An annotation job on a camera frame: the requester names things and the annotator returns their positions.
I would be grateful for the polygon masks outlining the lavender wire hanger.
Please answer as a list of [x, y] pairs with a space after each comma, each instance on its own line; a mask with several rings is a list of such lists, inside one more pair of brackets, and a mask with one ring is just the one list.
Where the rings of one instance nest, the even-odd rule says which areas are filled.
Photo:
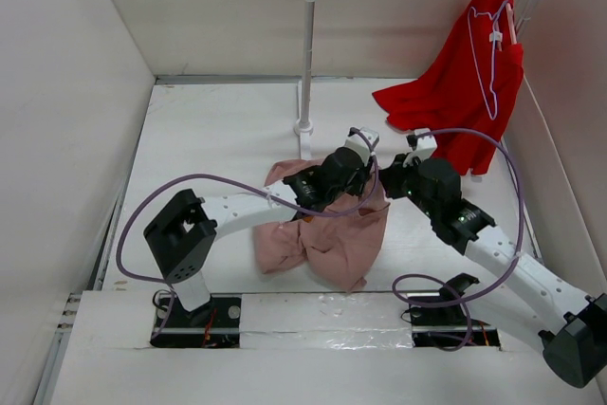
[[[467, 26], [469, 33], [469, 44], [472, 55], [472, 60], [474, 63], [475, 73], [478, 80], [478, 84], [480, 87], [481, 95], [485, 104], [485, 108], [487, 109], [487, 114], [490, 120], [496, 120], [499, 114], [499, 102], [497, 93], [494, 90], [494, 81], [495, 81], [495, 64], [496, 64], [496, 50], [498, 46], [503, 41], [503, 33], [499, 30], [499, 19], [502, 15], [502, 12], [506, 8], [511, 7], [510, 0], [504, 0], [500, 7], [496, 12], [491, 11], [481, 11], [478, 10], [475, 6], [476, 0], [472, 0], [470, 6], [468, 7], [467, 12]], [[476, 45], [474, 42], [474, 34], [472, 31], [472, 19], [476, 19], [479, 17], [487, 17], [488, 22], [490, 23], [491, 29], [488, 34], [488, 42], [490, 43], [490, 53], [489, 53], [489, 82], [485, 84], [483, 81], [482, 73], [479, 67], [479, 62], [477, 58]]]

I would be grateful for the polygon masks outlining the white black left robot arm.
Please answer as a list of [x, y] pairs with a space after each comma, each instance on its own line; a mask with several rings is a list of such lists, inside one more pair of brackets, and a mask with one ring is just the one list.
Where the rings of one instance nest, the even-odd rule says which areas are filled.
[[243, 193], [203, 198], [192, 189], [176, 193], [143, 231], [178, 314], [191, 326], [212, 313], [202, 268], [215, 241], [267, 223], [335, 217], [326, 208], [344, 194], [361, 196], [377, 168], [375, 154], [342, 146], [325, 160], [273, 184]]

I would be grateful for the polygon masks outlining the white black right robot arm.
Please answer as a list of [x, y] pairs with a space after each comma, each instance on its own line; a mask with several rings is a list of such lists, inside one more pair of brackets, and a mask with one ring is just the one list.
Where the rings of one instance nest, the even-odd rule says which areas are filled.
[[494, 275], [495, 287], [461, 273], [419, 306], [438, 308], [448, 322], [470, 315], [527, 343], [550, 370], [576, 388], [606, 367], [606, 297], [592, 297], [520, 251], [494, 219], [465, 199], [447, 160], [398, 155], [378, 173], [386, 195], [408, 198], [439, 240]]

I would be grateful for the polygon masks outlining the pink printed t shirt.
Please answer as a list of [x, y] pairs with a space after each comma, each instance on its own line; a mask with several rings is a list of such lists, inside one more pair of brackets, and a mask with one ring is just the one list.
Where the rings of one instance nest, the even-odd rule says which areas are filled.
[[257, 267], [264, 274], [275, 274], [307, 264], [315, 277], [340, 291], [364, 289], [382, 248], [390, 203], [370, 179], [363, 195], [346, 193], [324, 212], [344, 212], [359, 202], [364, 204], [345, 216], [255, 227]]

